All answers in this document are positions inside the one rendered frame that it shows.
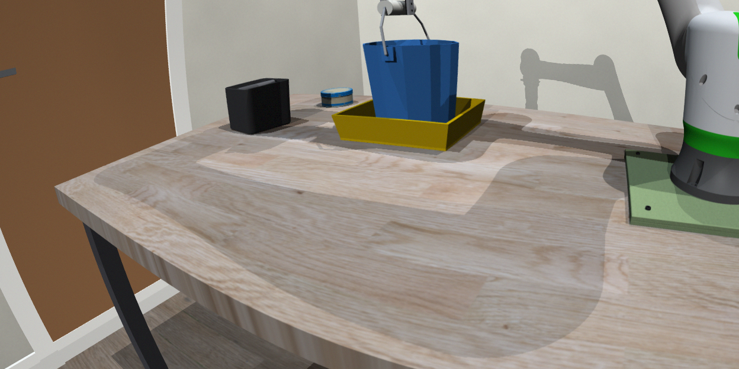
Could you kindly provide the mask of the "round tin with cream lid and blue rim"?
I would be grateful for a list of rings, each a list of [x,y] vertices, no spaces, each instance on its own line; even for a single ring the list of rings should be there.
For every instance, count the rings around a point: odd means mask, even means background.
[[[354,91],[351,88],[325,89],[320,92],[322,107],[347,107],[354,103]]]

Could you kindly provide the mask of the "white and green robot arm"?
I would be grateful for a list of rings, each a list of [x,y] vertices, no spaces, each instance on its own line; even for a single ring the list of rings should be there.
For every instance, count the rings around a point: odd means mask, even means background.
[[[739,205],[739,12],[720,0],[657,0],[686,78],[683,145],[670,179],[682,191]]]

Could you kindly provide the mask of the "blue bucket with metal handle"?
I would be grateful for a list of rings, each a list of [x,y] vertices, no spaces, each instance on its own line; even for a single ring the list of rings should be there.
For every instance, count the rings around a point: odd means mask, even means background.
[[[405,1],[382,0],[377,10],[382,41],[363,43],[375,116],[437,123],[455,118],[459,42],[430,40],[416,14],[428,40],[385,40],[384,17],[406,15]]]

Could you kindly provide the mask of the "yellow shallow tray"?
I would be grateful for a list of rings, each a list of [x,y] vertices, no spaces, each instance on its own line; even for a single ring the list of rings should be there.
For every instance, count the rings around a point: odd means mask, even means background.
[[[373,100],[332,117],[341,140],[447,151],[481,123],[484,104],[457,98],[456,117],[447,123],[376,117]]]

